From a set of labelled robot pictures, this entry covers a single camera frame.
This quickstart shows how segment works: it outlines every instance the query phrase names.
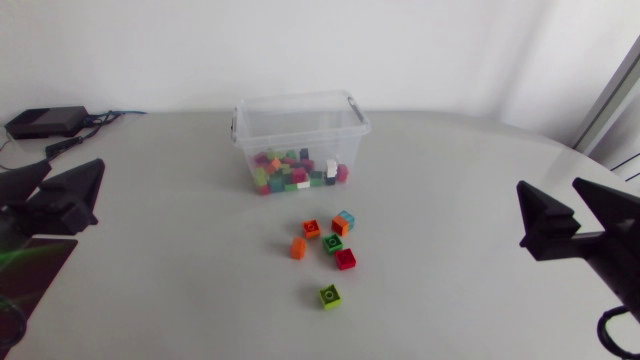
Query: lime green lego brick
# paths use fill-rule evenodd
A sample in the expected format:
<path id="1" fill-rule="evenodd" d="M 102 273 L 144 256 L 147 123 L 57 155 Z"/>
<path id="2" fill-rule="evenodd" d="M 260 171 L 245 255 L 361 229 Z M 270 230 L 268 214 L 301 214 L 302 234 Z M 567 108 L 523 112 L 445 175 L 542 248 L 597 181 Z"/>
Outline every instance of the lime green lego brick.
<path id="1" fill-rule="evenodd" d="M 323 237 L 322 245 L 324 246 L 324 250 L 329 255 L 333 254 L 338 250 L 342 250 L 342 247 L 344 246 L 342 243 L 342 239 L 340 239 L 340 236 L 336 234 L 331 234 L 329 236 Z"/>
<path id="2" fill-rule="evenodd" d="M 296 154 L 295 150 L 289 150 L 287 151 L 286 154 L 284 154 L 284 157 L 286 158 L 290 158 L 290 159 L 296 159 L 298 160 L 298 155 Z"/>
<path id="3" fill-rule="evenodd" d="M 320 295 L 320 301 L 322 301 L 322 307 L 324 307 L 325 310 L 336 308 L 342 304 L 342 298 L 334 284 L 321 289 L 318 295 Z"/>

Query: black cable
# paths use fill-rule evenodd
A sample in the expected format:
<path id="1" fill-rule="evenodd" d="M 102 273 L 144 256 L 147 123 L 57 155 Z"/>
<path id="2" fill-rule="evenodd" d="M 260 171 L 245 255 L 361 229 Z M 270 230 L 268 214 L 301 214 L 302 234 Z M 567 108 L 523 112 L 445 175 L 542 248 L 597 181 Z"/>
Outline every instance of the black cable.
<path id="1" fill-rule="evenodd" d="M 0 339 L 0 349 L 9 349 L 22 340 L 27 332 L 27 317 L 11 300 L 0 296 L 0 312 L 10 313 L 16 322 L 16 332 L 10 338 Z"/>
<path id="2" fill-rule="evenodd" d="M 627 180 L 625 180 L 625 181 L 629 181 L 629 180 L 633 179 L 634 177 L 636 177 L 636 176 L 638 176 L 638 175 L 640 175 L 640 173 L 637 173 L 637 174 L 633 175 L 632 177 L 628 178 L 628 179 L 627 179 Z"/>
<path id="3" fill-rule="evenodd" d="M 629 161 L 631 161 L 631 160 L 633 160 L 633 159 L 637 158 L 638 156 L 640 156 L 640 153 L 637 153 L 637 154 L 633 155 L 632 157 L 628 158 L 627 160 L 625 160 L 625 161 L 621 162 L 620 164 L 618 164 L 618 165 L 616 165 L 616 166 L 612 167 L 612 168 L 611 168 L 611 171 L 613 171 L 613 170 L 615 170 L 615 169 L 619 168 L 620 166 L 622 166 L 622 165 L 624 165 L 624 164 L 628 163 Z"/>
<path id="4" fill-rule="evenodd" d="M 604 314 L 602 314 L 602 316 L 600 317 L 600 320 L 598 320 L 598 339 L 600 340 L 602 346 L 604 346 L 605 349 L 609 350 L 609 352 L 615 356 L 619 356 L 620 358 L 626 360 L 640 359 L 640 354 L 632 354 L 630 352 L 622 350 L 622 348 L 620 348 L 620 346 L 618 346 L 618 344 L 613 341 L 611 336 L 609 336 L 609 332 L 607 332 L 607 321 L 611 320 L 611 318 L 614 316 L 622 315 L 627 312 L 629 312 L 629 309 L 624 306 L 618 306 L 617 308 L 605 311 Z"/>

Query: white wall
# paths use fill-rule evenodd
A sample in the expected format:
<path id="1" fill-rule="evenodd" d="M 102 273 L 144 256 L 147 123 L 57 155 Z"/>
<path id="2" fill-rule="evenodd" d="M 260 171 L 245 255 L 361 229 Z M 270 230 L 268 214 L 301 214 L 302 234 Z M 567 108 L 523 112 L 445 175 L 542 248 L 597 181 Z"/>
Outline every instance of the white wall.
<path id="1" fill-rule="evenodd" d="M 565 141 L 638 18 L 637 0 L 3 0 L 0 122 L 345 88 L 365 109 L 489 116 Z"/>

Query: red lego brick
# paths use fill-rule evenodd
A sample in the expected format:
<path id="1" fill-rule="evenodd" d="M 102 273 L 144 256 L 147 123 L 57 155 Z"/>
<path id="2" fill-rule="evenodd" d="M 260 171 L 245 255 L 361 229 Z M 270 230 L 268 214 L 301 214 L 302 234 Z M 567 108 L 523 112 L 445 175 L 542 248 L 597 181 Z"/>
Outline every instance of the red lego brick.
<path id="1" fill-rule="evenodd" d="M 295 163 L 297 163 L 298 161 L 296 159 L 292 159 L 292 158 L 283 158 L 280 160 L 283 164 L 289 164 L 289 165 L 293 165 Z"/>
<path id="2" fill-rule="evenodd" d="M 255 161 L 257 165 L 268 164 L 269 158 L 267 157 L 267 153 L 263 151 L 254 156 L 253 161 Z"/>
<path id="3" fill-rule="evenodd" d="M 269 194 L 271 194 L 271 190 L 269 190 L 269 185 L 258 187 L 258 193 L 260 195 L 269 195 Z"/>
<path id="4" fill-rule="evenodd" d="M 315 170 L 315 163 L 313 162 L 313 160 L 302 159 L 300 160 L 300 164 L 302 164 L 307 172 L 312 172 Z"/>
<path id="5" fill-rule="evenodd" d="M 307 172 L 304 170 L 304 168 L 293 169 L 291 175 L 293 176 L 294 184 L 301 183 L 307 179 Z"/>
<path id="6" fill-rule="evenodd" d="M 302 229 L 304 230 L 304 237 L 307 239 L 320 236 L 320 227 L 315 219 L 303 222 Z"/>
<path id="7" fill-rule="evenodd" d="M 334 255 L 336 257 L 336 264 L 340 270 L 356 267 L 356 258 L 353 256 L 351 249 L 338 250 Z"/>
<path id="8" fill-rule="evenodd" d="M 345 164 L 338 165 L 338 176 L 337 176 L 338 182 L 346 182 L 348 176 L 349 176 L 349 169 L 347 168 L 347 165 Z"/>
<path id="9" fill-rule="evenodd" d="M 349 222 L 338 215 L 331 221 L 331 230 L 340 236 L 345 236 L 349 232 Z"/>

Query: black electronic device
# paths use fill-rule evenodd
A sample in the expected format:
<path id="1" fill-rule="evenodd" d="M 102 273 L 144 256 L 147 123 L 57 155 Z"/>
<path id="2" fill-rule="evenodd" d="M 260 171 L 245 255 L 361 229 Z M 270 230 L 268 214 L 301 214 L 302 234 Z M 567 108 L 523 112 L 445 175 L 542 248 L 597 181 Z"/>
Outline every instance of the black electronic device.
<path id="1" fill-rule="evenodd" d="M 71 137 L 84 127 L 88 115 L 84 106 L 29 109 L 9 121 L 5 128 L 14 139 Z"/>
<path id="2" fill-rule="evenodd" d="M 604 231 L 576 234 L 580 224 L 571 208 L 520 181 L 517 190 L 526 233 L 520 246 L 538 261 L 584 259 L 623 304 L 602 316 L 597 327 L 600 342 L 616 356 L 640 359 L 640 354 L 618 347 L 606 330 L 611 317 L 626 312 L 640 323 L 640 198 L 580 178 L 573 187 Z"/>
<path id="3" fill-rule="evenodd" d="M 104 168 L 96 159 L 43 181 L 51 170 L 43 160 L 0 173 L 0 359 L 21 340 L 29 315 L 77 243 L 32 236 L 75 235 L 96 225 Z"/>

